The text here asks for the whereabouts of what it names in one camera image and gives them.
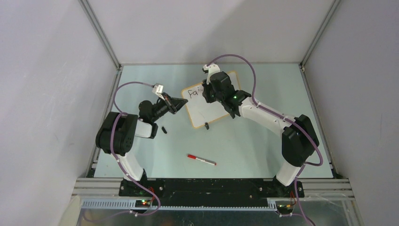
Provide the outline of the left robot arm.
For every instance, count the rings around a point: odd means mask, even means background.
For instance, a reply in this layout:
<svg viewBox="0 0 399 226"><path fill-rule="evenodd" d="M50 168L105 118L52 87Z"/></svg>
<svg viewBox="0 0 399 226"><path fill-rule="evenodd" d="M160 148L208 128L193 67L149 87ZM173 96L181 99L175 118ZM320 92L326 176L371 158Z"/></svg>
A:
<svg viewBox="0 0 399 226"><path fill-rule="evenodd" d="M159 128L156 121L167 113L176 114L187 103L188 99L163 92L155 103L140 102L139 114L109 112L97 132L96 147L114 157L124 173L124 180L132 182L130 189L137 196L147 194L149 184L145 169L130 152L134 139L154 139Z"/></svg>

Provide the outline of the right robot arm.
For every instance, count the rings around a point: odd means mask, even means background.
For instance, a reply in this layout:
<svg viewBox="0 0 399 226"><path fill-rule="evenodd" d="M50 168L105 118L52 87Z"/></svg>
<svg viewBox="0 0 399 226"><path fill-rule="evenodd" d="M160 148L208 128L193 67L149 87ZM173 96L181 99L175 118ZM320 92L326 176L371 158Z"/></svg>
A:
<svg viewBox="0 0 399 226"><path fill-rule="evenodd" d="M250 119L281 138L283 164L275 176L274 192L285 197L292 192L292 183L307 159L317 151L319 140L310 118L306 115L288 117L258 102L251 94L235 89L225 72L205 70L203 97L207 103L218 102L232 117Z"/></svg>

